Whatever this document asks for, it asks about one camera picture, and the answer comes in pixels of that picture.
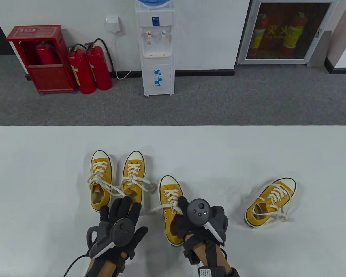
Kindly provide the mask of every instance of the shoe insole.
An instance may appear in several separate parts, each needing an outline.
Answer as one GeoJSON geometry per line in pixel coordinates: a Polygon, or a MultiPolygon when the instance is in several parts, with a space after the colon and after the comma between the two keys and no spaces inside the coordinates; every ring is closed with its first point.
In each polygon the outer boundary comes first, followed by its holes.
{"type": "Polygon", "coordinates": [[[91,200],[94,204],[100,203],[104,199],[104,191],[95,191],[91,194],[91,200]]]}
{"type": "MultiPolygon", "coordinates": [[[[268,212],[265,203],[256,204],[254,207],[254,210],[257,214],[265,214],[268,212]]],[[[254,217],[257,220],[261,220],[261,219],[266,218],[265,215],[255,215],[255,214],[254,214],[254,217]]]]}

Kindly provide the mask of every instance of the black glove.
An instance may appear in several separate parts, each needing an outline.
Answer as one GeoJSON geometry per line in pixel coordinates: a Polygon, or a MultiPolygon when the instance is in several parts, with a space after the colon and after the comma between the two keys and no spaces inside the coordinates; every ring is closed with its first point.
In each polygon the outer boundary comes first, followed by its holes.
{"type": "MultiPolygon", "coordinates": [[[[203,226],[196,226],[191,223],[187,216],[187,206],[189,202],[185,197],[178,198],[178,206],[182,210],[182,216],[177,217],[177,236],[181,239],[185,239],[185,237],[189,234],[193,234],[196,237],[196,240],[200,240],[199,242],[204,242],[206,240],[213,240],[217,244],[223,245],[220,243],[214,235],[206,230],[203,226]]],[[[211,207],[213,215],[217,212],[217,206],[211,207]]]]}
{"type": "MultiPolygon", "coordinates": [[[[129,196],[115,199],[110,210],[108,206],[101,207],[100,221],[106,221],[111,224],[115,224],[121,218],[128,218],[136,226],[138,218],[140,216],[141,204],[134,203],[132,205],[131,210],[129,210],[129,208],[131,207],[131,204],[132,204],[132,199],[129,196]]],[[[114,263],[115,260],[118,259],[122,253],[126,253],[128,257],[130,257],[130,259],[132,260],[133,257],[135,256],[135,248],[137,244],[139,244],[139,242],[147,234],[148,230],[149,229],[145,226],[139,228],[138,230],[136,230],[132,240],[126,246],[123,246],[123,247],[114,246],[113,248],[107,250],[104,254],[102,254],[97,259],[109,260],[114,263]]]]}
{"type": "MultiPolygon", "coordinates": [[[[110,210],[108,206],[103,206],[100,209],[100,221],[109,222],[114,225],[119,219],[128,218],[133,224],[136,226],[138,218],[140,216],[141,204],[134,203],[131,207],[132,199],[129,196],[124,198],[117,198],[113,202],[110,210]]],[[[137,244],[143,239],[143,237],[148,232],[147,227],[139,228],[132,240],[123,247],[114,246],[111,249],[108,249],[104,254],[100,257],[96,258],[92,268],[89,272],[86,273],[86,277],[94,277],[97,276],[100,270],[103,268],[105,261],[110,261],[116,265],[116,270],[113,274],[113,277],[118,276],[119,273],[124,271],[124,264],[128,257],[132,260],[135,256],[135,248],[137,244]],[[121,255],[122,253],[127,254],[127,258],[124,259],[121,255]]]]}
{"type": "MultiPolygon", "coordinates": [[[[191,264],[199,264],[200,259],[194,253],[193,249],[198,244],[204,243],[206,246],[206,259],[209,266],[216,266],[217,255],[215,245],[218,244],[224,246],[224,243],[220,243],[209,230],[205,229],[205,227],[197,226],[189,220],[187,216],[188,205],[189,202],[185,197],[178,198],[178,206],[182,210],[182,216],[177,217],[177,236],[181,239],[186,239],[187,235],[193,235],[184,242],[183,248],[185,250],[183,253],[185,257],[189,259],[191,264]]],[[[213,216],[215,216],[217,212],[222,213],[224,216],[222,207],[213,206],[211,207],[211,209],[213,216]]]]}

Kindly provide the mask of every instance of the red fire extinguisher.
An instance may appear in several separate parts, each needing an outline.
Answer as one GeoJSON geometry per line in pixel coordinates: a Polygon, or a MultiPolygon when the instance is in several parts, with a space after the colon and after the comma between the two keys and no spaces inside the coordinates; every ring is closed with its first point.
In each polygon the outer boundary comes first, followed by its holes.
{"type": "Polygon", "coordinates": [[[281,56],[284,58],[293,57],[294,49],[296,48],[297,40],[301,36],[308,19],[304,13],[299,12],[292,20],[291,25],[287,30],[287,35],[281,47],[281,56]]]}
{"type": "Polygon", "coordinates": [[[45,41],[36,46],[36,51],[44,65],[61,63],[54,46],[45,41]]]}
{"type": "Polygon", "coordinates": [[[260,14],[256,20],[254,33],[252,34],[248,56],[255,56],[262,42],[265,29],[268,25],[268,17],[266,14],[260,14]]]}
{"type": "Polygon", "coordinates": [[[95,43],[100,40],[97,39],[94,42],[86,43],[87,46],[86,56],[89,61],[92,72],[96,80],[96,84],[99,90],[107,91],[113,87],[113,82],[111,81],[110,72],[106,63],[105,55],[103,49],[100,46],[96,46],[95,43]]]}
{"type": "Polygon", "coordinates": [[[92,94],[96,91],[94,77],[86,58],[86,52],[77,49],[77,45],[86,48],[81,44],[71,46],[68,51],[68,60],[81,93],[92,94]]]}

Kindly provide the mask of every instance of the white table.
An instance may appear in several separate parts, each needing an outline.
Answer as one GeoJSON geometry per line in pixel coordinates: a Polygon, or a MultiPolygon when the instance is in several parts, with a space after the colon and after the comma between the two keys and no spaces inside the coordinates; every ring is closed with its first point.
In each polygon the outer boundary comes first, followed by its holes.
{"type": "MultiPolygon", "coordinates": [[[[59,277],[86,252],[99,218],[90,206],[91,155],[118,160],[141,150],[151,180],[173,175],[188,199],[223,205],[225,250],[241,277],[346,277],[346,126],[3,126],[0,127],[0,277],[59,277]],[[293,222],[250,229],[243,214],[260,186],[298,183],[293,222]]],[[[166,241],[163,216],[147,210],[150,231],[123,276],[197,276],[182,248],[166,241]]],[[[69,277],[89,263],[78,261],[69,277]]]]}

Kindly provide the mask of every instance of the white shoelace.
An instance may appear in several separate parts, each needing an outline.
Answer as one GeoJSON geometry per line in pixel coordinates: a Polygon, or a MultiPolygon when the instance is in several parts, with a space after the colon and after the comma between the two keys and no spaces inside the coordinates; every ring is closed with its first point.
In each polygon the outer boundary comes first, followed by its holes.
{"type": "Polygon", "coordinates": [[[91,177],[88,180],[89,185],[93,182],[96,184],[99,184],[103,189],[105,189],[108,193],[110,193],[113,196],[125,196],[122,190],[120,190],[119,187],[113,186],[112,184],[104,181],[102,178],[104,177],[105,170],[108,168],[108,163],[103,162],[94,162],[92,164],[92,171],[91,171],[91,177]]]}
{"type": "Polygon", "coordinates": [[[180,207],[178,207],[178,198],[179,198],[179,194],[178,194],[179,190],[164,190],[163,194],[164,197],[167,198],[167,204],[162,204],[159,207],[153,208],[150,211],[151,212],[155,212],[158,211],[160,209],[165,209],[165,208],[169,208],[172,211],[172,214],[174,214],[175,211],[177,211],[178,213],[182,214],[182,210],[180,207]]]}
{"type": "Polygon", "coordinates": [[[135,174],[137,175],[140,172],[140,170],[141,170],[141,164],[129,164],[128,170],[127,170],[127,177],[124,177],[122,179],[122,185],[127,183],[127,187],[128,186],[132,186],[132,187],[139,186],[142,190],[144,190],[146,192],[153,190],[154,188],[148,190],[148,189],[144,188],[143,186],[141,186],[137,182],[137,181],[140,181],[140,182],[148,184],[148,185],[151,184],[151,182],[149,180],[135,176],[135,174]]]}
{"type": "MultiPolygon", "coordinates": [[[[291,193],[289,192],[289,190],[283,186],[283,185],[280,185],[280,184],[269,184],[269,185],[266,185],[264,186],[261,191],[264,191],[268,186],[275,186],[275,188],[269,193],[268,197],[266,199],[270,199],[272,204],[269,205],[269,207],[271,208],[275,208],[276,211],[275,212],[269,212],[269,213],[263,213],[263,214],[258,214],[255,212],[255,207],[252,209],[252,213],[255,214],[255,215],[259,215],[259,216],[268,216],[268,215],[272,215],[272,216],[275,216],[276,219],[273,220],[272,222],[274,221],[277,221],[277,220],[281,220],[281,221],[288,221],[289,220],[289,216],[287,215],[288,212],[289,212],[289,208],[291,207],[291,193]],[[278,201],[281,201],[283,198],[285,198],[285,196],[289,197],[289,206],[287,208],[287,211],[284,213],[283,212],[283,207],[281,208],[278,208],[275,204],[278,202],[278,201]]],[[[266,200],[262,197],[258,197],[258,199],[266,202],[266,200]]]]}

